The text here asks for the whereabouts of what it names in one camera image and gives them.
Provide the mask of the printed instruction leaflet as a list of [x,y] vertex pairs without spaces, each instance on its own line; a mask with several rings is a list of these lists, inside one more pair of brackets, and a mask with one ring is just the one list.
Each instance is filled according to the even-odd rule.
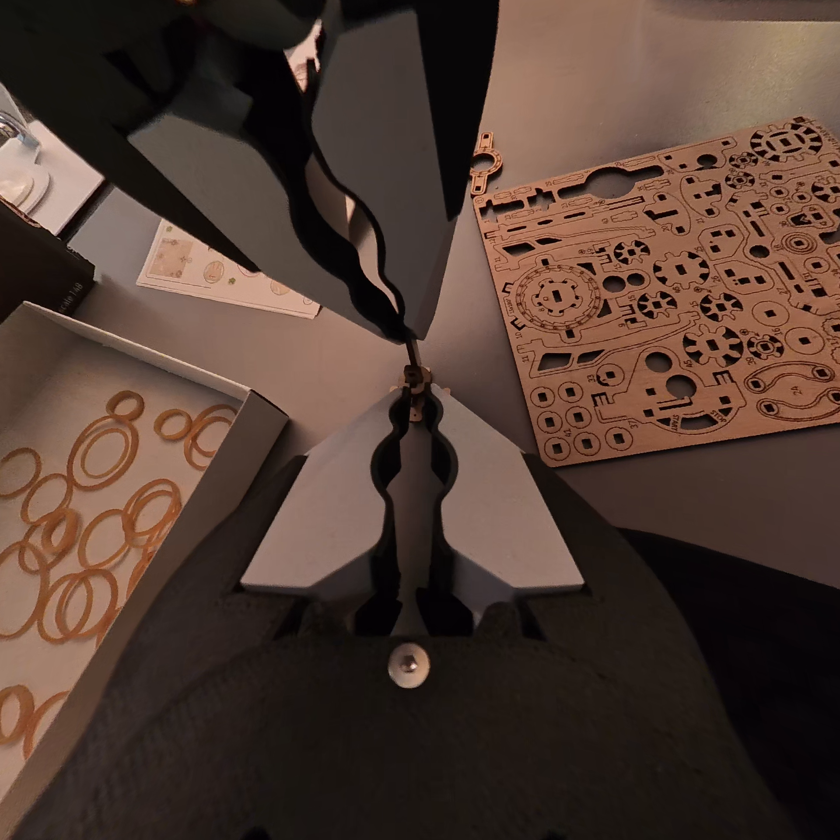
[[320,305],[270,277],[237,265],[161,219],[138,276],[140,287],[314,319]]

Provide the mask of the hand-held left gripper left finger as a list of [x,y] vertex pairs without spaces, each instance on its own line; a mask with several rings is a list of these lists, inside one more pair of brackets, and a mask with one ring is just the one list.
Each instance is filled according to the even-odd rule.
[[410,410],[410,391],[394,390],[308,452],[244,588],[349,607],[359,635],[393,631],[401,573],[387,487]]

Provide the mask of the black cardboard box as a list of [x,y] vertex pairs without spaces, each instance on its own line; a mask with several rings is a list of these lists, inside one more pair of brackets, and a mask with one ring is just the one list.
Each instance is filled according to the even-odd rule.
[[94,266],[1,201],[1,320],[22,302],[71,315],[94,287]]

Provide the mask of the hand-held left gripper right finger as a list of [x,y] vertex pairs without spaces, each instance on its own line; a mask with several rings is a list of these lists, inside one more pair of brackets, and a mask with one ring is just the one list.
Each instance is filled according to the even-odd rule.
[[488,606],[584,585],[520,448],[437,385],[426,392],[434,507],[420,612],[434,636],[468,636]]

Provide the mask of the pile of rubber bands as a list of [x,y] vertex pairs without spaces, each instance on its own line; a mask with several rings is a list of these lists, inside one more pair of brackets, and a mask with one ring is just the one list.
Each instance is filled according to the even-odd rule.
[[238,413],[121,391],[2,433],[2,778],[31,755]]

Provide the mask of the laser-cut wooden parts sheet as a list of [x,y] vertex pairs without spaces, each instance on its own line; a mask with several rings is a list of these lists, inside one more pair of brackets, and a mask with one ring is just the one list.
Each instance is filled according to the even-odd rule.
[[838,423],[839,147],[807,117],[490,192],[476,221],[539,455]]

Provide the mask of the clear stand post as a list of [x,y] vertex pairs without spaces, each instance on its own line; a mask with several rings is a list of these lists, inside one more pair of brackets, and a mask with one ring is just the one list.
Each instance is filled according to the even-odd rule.
[[19,140],[38,155],[41,142],[30,130],[13,96],[1,85],[1,145],[11,140]]

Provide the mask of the black quilted cushion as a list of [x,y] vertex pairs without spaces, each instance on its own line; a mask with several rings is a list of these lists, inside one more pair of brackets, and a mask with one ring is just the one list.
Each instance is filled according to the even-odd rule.
[[806,838],[839,837],[839,590],[630,529],[694,634],[730,720]]

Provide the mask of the white cardboard box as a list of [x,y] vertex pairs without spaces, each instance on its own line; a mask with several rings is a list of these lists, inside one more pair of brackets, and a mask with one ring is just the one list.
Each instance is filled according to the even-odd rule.
[[245,385],[175,360],[32,303],[2,323],[2,433],[35,418],[61,433],[97,398],[136,391],[190,409],[225,398],[238,413],[173,529],[140,577],[33,752],[2,778],[2,838],[67,760],[105,685],[154,599],[195,547],[234,510],[256,477],[287,416]]

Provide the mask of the white stand base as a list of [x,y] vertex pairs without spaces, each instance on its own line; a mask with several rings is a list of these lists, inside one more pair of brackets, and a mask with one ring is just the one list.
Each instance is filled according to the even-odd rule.
[[32,122],[29,129],[38,149],[20,139],[2,144],[2,198],[58,235],[103,178],[42,122]]

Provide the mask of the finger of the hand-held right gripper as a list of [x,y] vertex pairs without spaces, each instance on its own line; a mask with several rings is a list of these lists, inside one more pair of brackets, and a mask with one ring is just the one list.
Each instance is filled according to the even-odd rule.
[[354,196],[350,241],[366,277],[401,294],[406,326],[427,336],[455,220],[448,219],[414,11],[364,24],[325,7],[311,126],[331,174]]
[[243,253],[237,262],[402,343],[403,319],[362,269],[309,115],[285,59],[207,59],[130,141]]

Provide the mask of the small wooden gear assembly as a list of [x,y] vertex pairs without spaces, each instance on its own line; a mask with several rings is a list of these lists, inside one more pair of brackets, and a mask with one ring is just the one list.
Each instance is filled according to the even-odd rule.
[[434,432],[444,411],[438,399],[442,394],[451,396],[451,389],[434,385],[434,377],[428,367],[406,365],[397,385],[392,386],[389,392],[389,396],[395,397],[388,410],[392,425],[405,432],[408,423],[422,423],[430,433]]

